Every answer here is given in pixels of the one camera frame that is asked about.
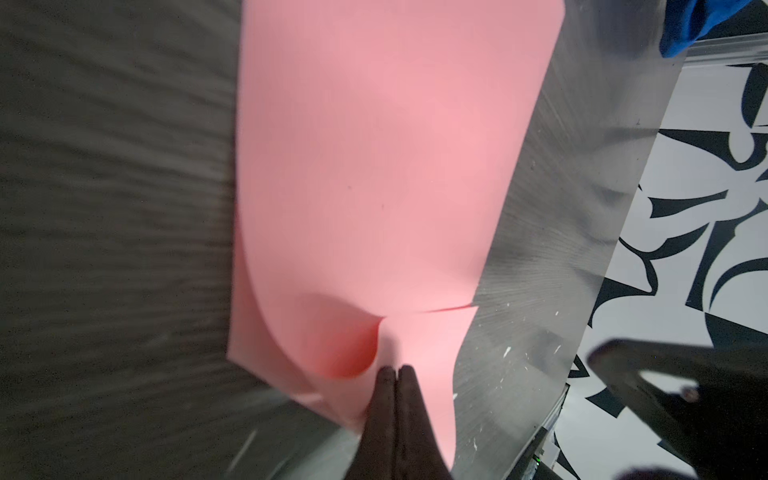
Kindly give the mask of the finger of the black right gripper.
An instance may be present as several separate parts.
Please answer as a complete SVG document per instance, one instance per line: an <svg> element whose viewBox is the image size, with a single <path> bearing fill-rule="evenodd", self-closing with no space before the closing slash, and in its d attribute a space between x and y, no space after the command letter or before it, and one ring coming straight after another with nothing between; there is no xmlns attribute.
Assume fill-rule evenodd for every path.
<svg viewBox="0 0 768 480"><path fill-rule="evenodd" d="M698 478L766 478L766 346L618 339L588 365Z"/></svg>

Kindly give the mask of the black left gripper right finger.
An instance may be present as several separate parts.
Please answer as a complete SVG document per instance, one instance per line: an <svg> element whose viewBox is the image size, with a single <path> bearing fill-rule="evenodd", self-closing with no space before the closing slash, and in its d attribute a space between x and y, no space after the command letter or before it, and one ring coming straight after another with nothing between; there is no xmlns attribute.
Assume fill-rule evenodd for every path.
<svg viewBox="0 0 768 480"><path fill-rule="evenodd" d="M429 420L414 368L403 366L395 387L395 478L451 480Z"/></svg>

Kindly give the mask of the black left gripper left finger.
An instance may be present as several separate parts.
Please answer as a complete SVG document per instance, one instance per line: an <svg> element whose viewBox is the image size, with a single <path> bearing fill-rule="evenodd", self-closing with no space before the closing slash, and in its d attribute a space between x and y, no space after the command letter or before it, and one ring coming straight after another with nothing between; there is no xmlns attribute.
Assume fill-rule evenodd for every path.
<svg viewBox="0 0 768 480"><path fill-rule="evenodd" d="M396 373L382 368L376 376L368 418L345 480L390 480L396 450Z"/></svg>

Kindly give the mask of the pink paper sheet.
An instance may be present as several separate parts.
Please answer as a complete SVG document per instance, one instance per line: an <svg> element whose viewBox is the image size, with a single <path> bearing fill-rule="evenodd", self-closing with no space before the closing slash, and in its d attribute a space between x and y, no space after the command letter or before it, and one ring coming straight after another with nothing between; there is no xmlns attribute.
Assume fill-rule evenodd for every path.
<svg viewBox="0 0 768 480"><path fill-rule="evenodd" d="M244 3L230 361L352 430L410 365L454 460L454 366L564 16Z"/></svg>

